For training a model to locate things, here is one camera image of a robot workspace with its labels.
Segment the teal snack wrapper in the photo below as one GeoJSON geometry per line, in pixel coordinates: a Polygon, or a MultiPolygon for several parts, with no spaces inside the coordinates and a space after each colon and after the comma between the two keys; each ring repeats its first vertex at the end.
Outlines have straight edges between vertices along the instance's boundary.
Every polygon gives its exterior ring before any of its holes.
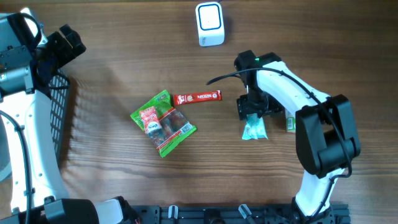
{"type": "Polygon", "coordinates": [[[257,114],[247,115],[242,140],[267,139],[266,127],[263,117],[258,118],[257,114]]]}

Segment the cup noodles container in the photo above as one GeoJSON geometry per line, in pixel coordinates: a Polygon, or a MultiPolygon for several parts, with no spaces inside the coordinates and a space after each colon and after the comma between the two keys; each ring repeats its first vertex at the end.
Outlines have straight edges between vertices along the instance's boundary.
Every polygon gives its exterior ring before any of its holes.
{"type": "Polygon", "coordinates": [[[286,130],[288,133],[295,133],[295,115],[285,110],[286,130]]]}

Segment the red Nescafe stick sachet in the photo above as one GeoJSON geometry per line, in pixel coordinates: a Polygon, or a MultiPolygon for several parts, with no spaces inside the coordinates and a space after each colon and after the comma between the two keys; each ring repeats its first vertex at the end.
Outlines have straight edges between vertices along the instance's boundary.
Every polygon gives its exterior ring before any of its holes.
{"type": "Polygon", "coordinates": [[[186,105],[192,103],[201,103],[206,101],[221,101],[221,100],[222,96],[220,90],[173,96],[174,105],[186,105]]]}

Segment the green candy bag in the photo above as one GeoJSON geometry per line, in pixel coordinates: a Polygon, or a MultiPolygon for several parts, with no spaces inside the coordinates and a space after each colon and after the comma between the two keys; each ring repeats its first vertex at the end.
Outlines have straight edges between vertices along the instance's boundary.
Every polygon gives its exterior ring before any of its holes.
{"type": "Polygon", "coordinates": [[[165,157],[197,128],[171,104],[171,96],[164,90],[138,110],[131,119],[143,130],[155,145],[161,157],[165,157]]]}

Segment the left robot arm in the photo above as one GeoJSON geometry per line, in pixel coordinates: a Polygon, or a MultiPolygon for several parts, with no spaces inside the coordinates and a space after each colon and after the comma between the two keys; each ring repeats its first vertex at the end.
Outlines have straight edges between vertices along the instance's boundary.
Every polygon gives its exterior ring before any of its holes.
{"type": "Polygon", "coordinates": [[[4,223],[122,223],[122,200],[72,199],[58,168],[50,82],[86,50],[68,25],[44,35],[28,9],[1,18],[1,121],[12,169],[4,223]]]}

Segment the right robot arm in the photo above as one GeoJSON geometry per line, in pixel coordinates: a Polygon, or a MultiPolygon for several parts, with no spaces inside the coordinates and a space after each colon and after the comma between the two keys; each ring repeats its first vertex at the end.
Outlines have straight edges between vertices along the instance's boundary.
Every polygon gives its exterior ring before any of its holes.
{"type": "Polygon", "coordinates": [[[241,52],[234,61],[247,93],[237,100],[241,120],[287,110],[295,120],[297,157],[304,168],[292,199],[290,223],[316,223],[334,214],[329,203],[338,179],[351,176],[361,151],[351,103],[329,96],[294,75],[274,53],[241,52]]]}

